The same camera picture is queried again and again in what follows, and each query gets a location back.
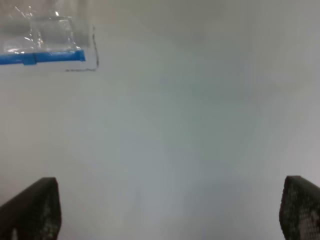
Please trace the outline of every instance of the transparent plastic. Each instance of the transparent plastic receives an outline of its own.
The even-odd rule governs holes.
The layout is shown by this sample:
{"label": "transparent plastic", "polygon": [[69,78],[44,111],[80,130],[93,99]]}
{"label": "transparent plastic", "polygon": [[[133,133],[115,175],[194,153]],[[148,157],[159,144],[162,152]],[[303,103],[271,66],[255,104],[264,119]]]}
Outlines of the transparent plastic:
{"label": "transparent plastic", "polygon": [[0,0],[0,64],[85,61],[90,35],[87,0]]}

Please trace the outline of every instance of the white surface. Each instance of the white surface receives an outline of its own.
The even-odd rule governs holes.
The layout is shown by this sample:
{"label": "white surface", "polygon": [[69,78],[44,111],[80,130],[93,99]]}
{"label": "white surface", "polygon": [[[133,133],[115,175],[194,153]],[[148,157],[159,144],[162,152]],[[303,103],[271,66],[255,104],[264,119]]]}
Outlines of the white surface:
{"label": "white surface", "polygon": [[56,176],[61,240],[283,239],[320,184],[320,2],[94,2],[98,72],[2,77],[0,194]]}

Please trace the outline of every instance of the blue plastic strip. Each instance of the blue plastic strip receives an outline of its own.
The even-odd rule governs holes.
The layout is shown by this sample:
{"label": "blue plastic strip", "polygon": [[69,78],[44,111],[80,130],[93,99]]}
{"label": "blue plastic strip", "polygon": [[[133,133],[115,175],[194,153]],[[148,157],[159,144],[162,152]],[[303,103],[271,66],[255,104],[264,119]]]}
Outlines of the blue plastic strip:
{"label": "blue plastic strip", "polygon": [[39,52],[34,53],[35,61],[37,63],[46,62],[61,62],[61,61],[81,61],[84,62],[85,52],[78,51],[59,51],[59,52]]}
{"label": "blue plastic strip", "polygon": [[0,65],[24,64],[35,65],[37,63],[64,62],[64,61],[86,61],[85,52],[60,51],[60,52],[38,52],[0,55]]}

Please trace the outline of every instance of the textured black surface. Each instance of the textured black surface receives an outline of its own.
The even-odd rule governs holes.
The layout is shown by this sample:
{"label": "textured black surface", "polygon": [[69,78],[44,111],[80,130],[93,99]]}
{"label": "textured black surface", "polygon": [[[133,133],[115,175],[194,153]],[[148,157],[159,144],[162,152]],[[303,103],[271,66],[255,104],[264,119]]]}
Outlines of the textured black surface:
{"label": "textured black surface", "polygon": [[320,188],[300,176],[288,176],[279,220],[286,240],[320,240]]}
{"label": "textured black surface", "polygon": [[0,207],[0,240],[56,240],[61,227],[58,183],[42,178]]}

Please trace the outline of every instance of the clear plastic container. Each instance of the clear plastic container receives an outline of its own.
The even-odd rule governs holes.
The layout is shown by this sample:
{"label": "clear plastic container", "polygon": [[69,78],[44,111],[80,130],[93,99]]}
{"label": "clear plastic container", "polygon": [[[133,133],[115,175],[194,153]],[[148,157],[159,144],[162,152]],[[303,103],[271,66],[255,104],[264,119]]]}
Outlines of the clear plastic container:
{"label": "clear plastic container", "polygon": [[86,0],[0,0],[0,65],[85,61]]}

